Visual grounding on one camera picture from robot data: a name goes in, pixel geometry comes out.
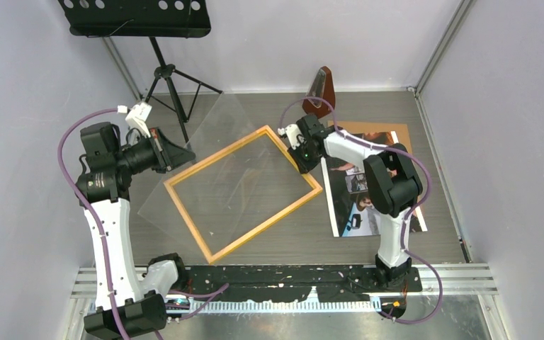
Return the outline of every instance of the printed picture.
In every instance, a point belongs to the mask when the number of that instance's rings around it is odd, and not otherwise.
[[[359,122],[337,122],[352,135],[387,146],[395,143],[410,145],[407,125]],[[324,186],[327,194],[333,235],[335,237],[379,235],[380,213],[368,195],[368,183],[364,169],[342,159],[322,159]],[[418,207],[409,224],[410,232],[427,231],[426,223]]]

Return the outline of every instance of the music stand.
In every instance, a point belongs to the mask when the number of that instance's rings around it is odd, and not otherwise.
[[[188,135],[184,123],[191,118],[193,107],[201,86],[222,93],[221,90],[208,85],[184,72],[176,69],[174,64],[166,64],[162,51],[155,37],[202,38],[211,30],[205,0],[58,0],[69,21],[69,32],[72,35],[89,38],[107,38],[111,36],[149,37],[159,67],[155,69],[154,80],[144,98],[160,102],[176,112],[185,142]],[[193,97],[188,115],[180,102],[178,92],[172,81],[172,74],[177,74],[197,83],[197,91]],[[165,79],[174,107],[153,97],[153,91],[160,79]]]

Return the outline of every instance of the white backdrop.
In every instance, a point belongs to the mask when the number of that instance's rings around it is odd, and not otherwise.
[[[339,91],[402,88],[418,82],[459,2],[208,1],[209,35],[158,41],[166,62],[223,90],[305,91],[324,65]],[[146,92],[159,66],[149,40],[114,41]],[[194,90],[176,79],[178,91]]]
[[[103,43],[68,27],[57,1],[0,1],[0,339],[56,339],[93,259],[57,144],[80,117],[134,101]],[[64,150],[72,177],[81,153],[76,133]]]
[[[544,1],[476,1],[422,98],[512,339],[544,339]]]

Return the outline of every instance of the wooden picture frame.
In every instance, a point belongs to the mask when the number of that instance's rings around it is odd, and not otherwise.
[[[282,209],[280,212],[277,212],[274,216],[268,218],[266,221],[262,222],[260,225],[249,230],[245,235],[234,240],[233,242],[231,242],[230,244],[222,248],[222,250],[218,251],[215,254],[212,254],[210,248],[208,247],[208,245],[205,243],[205,240],[201,236],[199,229],[193,222],[193,219],[186,211],[186,208],[184,207],[184,204],[182,203],[178,193],[174,189],[174,186],[182,182],[183,180],[187,179],[188,177],[196,174],[198,171],[203,170],[204,168],[210,166],[211,164],[214,164],[215,162],[221,160],[222,158],[237,151],[241,147],[264,136],[269,137],[272,140],[272,142],[274,142],[274,144],[285,155],[285,157],[289,160],[289,162],[293,165],[293,167],[295,167],[295,170],[298,171],[297,164],[295,164],[295,162],[293,161],[293,158],[289,155],[287,151],[287,147],[285,146],[283,141],[276,135],[276,133],[274,133],[274,131],[272,131],[272,129],[268,125],[265,125],[263,127],[260,127],[255,132],[241,138],[240,140],[237,140],[231,145],[225,147],[224,149],[221,149],[220,151],[212,154],[211,156],[205,158],[204,160],[198,162],[197,164],[194,164],[193,166],[183,170],[179,174],[171,177],[170,179],[164,182],[164,186],[166,187],[166,190],[168,191],[170,198],[173,200],[174,204],[178,208],[178,211],[180,212],[184,222],[186,223],[188,229],[191,231],[191,234],[195,238],[195,241],[197,241],[197,245],[203,252],[205,259],[208,261],[209,264],[230,254],[232,251],[239,248],[241,245],[245,244],[250,239],[258,235],[259,233],[268,229],[271,225],[278,222],[280,219],[287,216],[288,214],[290,214],[291,212],[293,212],[300,206],[304,205],[305,203],[307,203],[312,198],[314,198],[315,196],[317,196],[318,194],[322,192],[322,186],[314,179],[312,175],[303,174],[302,177],[304,178],[304,180],[312,187],[312,190],[310,192],[306,193],[304,196],[302,196],[295,202],[291,203],[288,207]]]

